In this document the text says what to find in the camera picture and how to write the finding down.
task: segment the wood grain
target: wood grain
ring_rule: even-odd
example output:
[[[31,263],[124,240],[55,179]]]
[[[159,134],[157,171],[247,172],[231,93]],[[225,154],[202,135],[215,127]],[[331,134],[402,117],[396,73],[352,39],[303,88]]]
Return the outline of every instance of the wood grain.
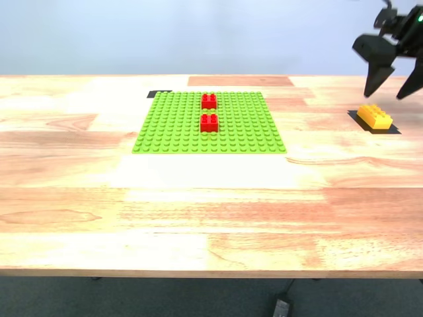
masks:
[[[192,76],[188,86],[293,86],[287,76],[226,75]]]
[[[365,99],[363,77],[0,77],[0,274],[423,278],[404,80]],[[288,154],[132,155],[160,89],[262,92]],[[363,131],[364,102],[401,134]]]

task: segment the lego baseplate studs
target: lego baseplate studs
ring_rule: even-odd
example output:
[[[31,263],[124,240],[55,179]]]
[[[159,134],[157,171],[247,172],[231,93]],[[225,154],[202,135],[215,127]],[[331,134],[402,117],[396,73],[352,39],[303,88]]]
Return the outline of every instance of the lego baseplate studs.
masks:
[[[372,129],[388,130],[392,124],[390,115],[382,111],[376,104],[362,104],[357,111],[359,116]]]
[[[203,94],[216,95],[217,109],[202,109]],[[215,115],[218,132],[200,131],[204,114]],[[260,92],[158,92],[132,153],[285,154],[286,148]]]

